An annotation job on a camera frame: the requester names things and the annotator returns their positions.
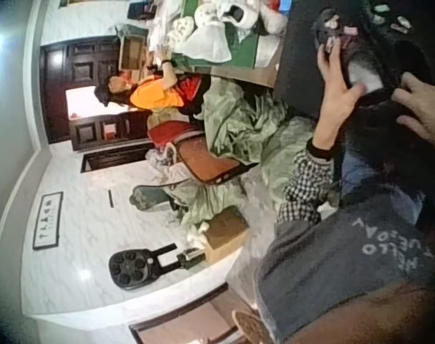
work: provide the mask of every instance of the hand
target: hand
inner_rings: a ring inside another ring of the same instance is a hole
[[[365,85],[357,84],[350,90],[346,86],[341,71],[340,52],[340,38],[335,38],[329,62],[325,58],[324,45],[320,46],[317,53],[317,65],[325,81],[325,93],[312,144],[324,150],[329,150],[335,145],[341,125],[365,93]]]
[[[398,88],[392,94],[392,100],[413,111],[419,120],[403,115],[397,118],[397,123],[435,145],[435,86],[406,72],[402,75],[402,87],[407,90]]]

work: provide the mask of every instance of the black wristband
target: black wristband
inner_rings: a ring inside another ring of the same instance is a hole
[[[312,144],[312,138],[311,138],[308,140],[306,144],[306,150],[308,151],[309,154],[311,154],[315,158],[330,161],[335,156],[335,153],[337,151],[337,145],[336,144],[333,145],[333,147],[330,150],[319,149]]]

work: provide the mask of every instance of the checkered sleeve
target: checkered sleeve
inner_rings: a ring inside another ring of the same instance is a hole
[[[301,150],[294,163],[294,174],[284,189],[287,202],[281,205],[277,224],[295,220],[316,224],[320,221],[317,208],[325,202],[332,183],[332,162]]]

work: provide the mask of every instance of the white sign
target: white sign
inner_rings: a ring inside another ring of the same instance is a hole
[[[50,249],[58,246],[62,197],[62,192],[42,196],[32,249]]]

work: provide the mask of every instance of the woman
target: woman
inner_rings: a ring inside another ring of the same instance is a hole
[[[104,85],[95,88],[96,98],[105,106],[109,102],[130,105],[144,110],[174,107],[184,115],[201,112],[203,95],[209,89],[211,78],[201,75],[177,76],[165,49],[157,52],[163,73],[153,65],[153,54],[149,54],[145,67],[147,76],[138,84],[123,76],[112,76]]]

